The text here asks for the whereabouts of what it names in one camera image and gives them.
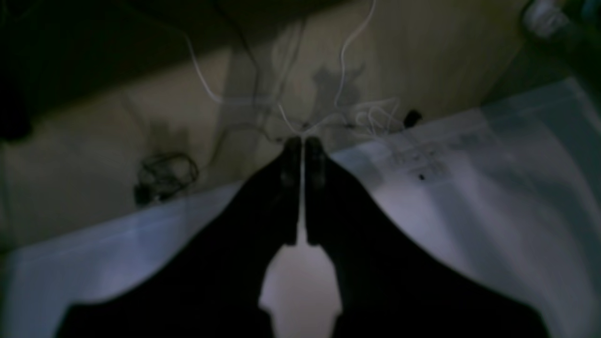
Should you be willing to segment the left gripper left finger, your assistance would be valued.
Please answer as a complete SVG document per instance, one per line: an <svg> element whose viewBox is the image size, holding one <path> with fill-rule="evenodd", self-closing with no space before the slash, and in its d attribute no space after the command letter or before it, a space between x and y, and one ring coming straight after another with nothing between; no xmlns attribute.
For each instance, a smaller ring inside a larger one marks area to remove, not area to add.
<svg viewBox="0 0 601 338"><path fill-rule="evenodd" d="M268 267L297 240L302 139L260 169L227 207L144 282L71 306L57 338L271 338L259 308Z"/></svg>

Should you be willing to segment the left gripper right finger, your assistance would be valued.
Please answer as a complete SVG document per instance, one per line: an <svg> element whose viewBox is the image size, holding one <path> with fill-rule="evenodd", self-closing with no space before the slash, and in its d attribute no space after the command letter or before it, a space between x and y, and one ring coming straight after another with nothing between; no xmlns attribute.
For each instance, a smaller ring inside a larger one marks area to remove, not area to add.
<svg viewBox="0 0 601 338"><path fill-rule="evenodd" d="M308 242L332 261L342 312L334 338L547 338L531 306L423 250L350 172L305 141Z"/></svg>

